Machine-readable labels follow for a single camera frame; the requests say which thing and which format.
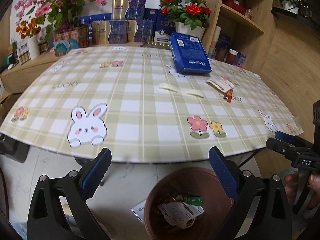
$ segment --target tile floor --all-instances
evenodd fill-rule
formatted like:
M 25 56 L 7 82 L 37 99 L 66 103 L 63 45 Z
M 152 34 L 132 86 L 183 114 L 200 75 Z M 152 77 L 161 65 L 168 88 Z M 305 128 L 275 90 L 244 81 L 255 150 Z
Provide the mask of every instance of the tile floor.
M 229 157 L 237 164 L 250 153 Z M 94 197 L 87 200 L 92 213 L 108 225 L 114 240 L 149 240 L 144 225 L 132 213 L 131 208 L 147 198 L 153 186 L 169 173 L 184 167 L 199 166 L 211 169 L 208 161 L 176 164 L 112 163 Z M 33 191 L 39 177 L 64 177 L 71 170 L 81 167 L 73 157 L 58 155 L 31 147 L 25 163 L 18 163 L 0 156 L 8 190 L 10 222 L 25 222 Z M 254 159 L 242 169 L 260 176 Z

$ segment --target barcode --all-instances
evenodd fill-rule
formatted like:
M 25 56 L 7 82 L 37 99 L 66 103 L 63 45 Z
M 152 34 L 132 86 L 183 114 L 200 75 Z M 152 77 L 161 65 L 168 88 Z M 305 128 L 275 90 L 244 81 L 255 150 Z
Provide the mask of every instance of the barcode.
M 198 42 L 198 43 L 199 43 L 199 39 L 198 39 L 198 38 L 194 38 L 194 37 L 190 37 L 190 41 Z
M 182 41 L 182 40 L 177 40 L 177 41 L 178 41 L 179 46 L 184 47 L 184 44 L 183 44 L 183 41 Z

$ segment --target brown cup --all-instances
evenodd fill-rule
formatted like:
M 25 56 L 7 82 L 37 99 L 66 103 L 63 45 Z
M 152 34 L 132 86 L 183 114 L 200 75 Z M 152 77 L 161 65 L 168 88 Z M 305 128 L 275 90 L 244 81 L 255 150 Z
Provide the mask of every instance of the brown cup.
M 159 199 L 170 194 L 203 197 L 204 213 L 186 229 L 169 232 L 157 212 Z M 161 179 L 151 190 L 144 208 L 144 223 L 153 240 L 209 240 L 233 205 L 213 170 L 190 167 L 175 171 Z

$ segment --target wooden shelf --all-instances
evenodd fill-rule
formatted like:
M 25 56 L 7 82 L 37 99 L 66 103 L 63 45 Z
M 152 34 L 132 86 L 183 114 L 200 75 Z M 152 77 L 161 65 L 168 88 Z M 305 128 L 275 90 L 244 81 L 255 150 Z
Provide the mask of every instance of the wooden shelf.
M 236 10 L 233 10 L 232 8 L 230 8 L 229 6 L 223 3 L 221 4 L 220 14 L 223 15 L 224 17 L 227 17 L 231 20 L 236 21 L 237 23 L 249 26 L 253 29 L 258 30 L 261 33 L 264 33 L 264 31 L 253 21 L 249 20 L 247 17 L 245 17 L 241 13 L 237 12 Z

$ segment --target white flower pot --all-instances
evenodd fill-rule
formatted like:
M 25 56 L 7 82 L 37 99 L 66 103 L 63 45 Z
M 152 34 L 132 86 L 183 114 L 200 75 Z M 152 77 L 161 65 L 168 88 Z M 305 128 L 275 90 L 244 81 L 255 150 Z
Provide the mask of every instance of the white flower pot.
M 39 45 L 38 45 L 38 38 L 37 36 L 32 36 L 28 40 L 28 48 L 30 52 L 30 58 L 35 59 L 36 57 L 40 56 L 40 50 L 39 50 Z
M 282 1 L 282 7 L 289 11 L 289 12 L 293 12 L 295 14 L 298 14 L 299 8 L 296 7 L 295 5 L 293 5 L 291 2 L 289 1 Z
M 199 39 L 202 38 L 202 35 L 205 31 L 205 28 L 197 26 L 194 30 L 191 30 L 190 25 L 184 25 L 184 23 L 176 22 L 176 32 L 183 33 L 191 36 L 198 37 Z

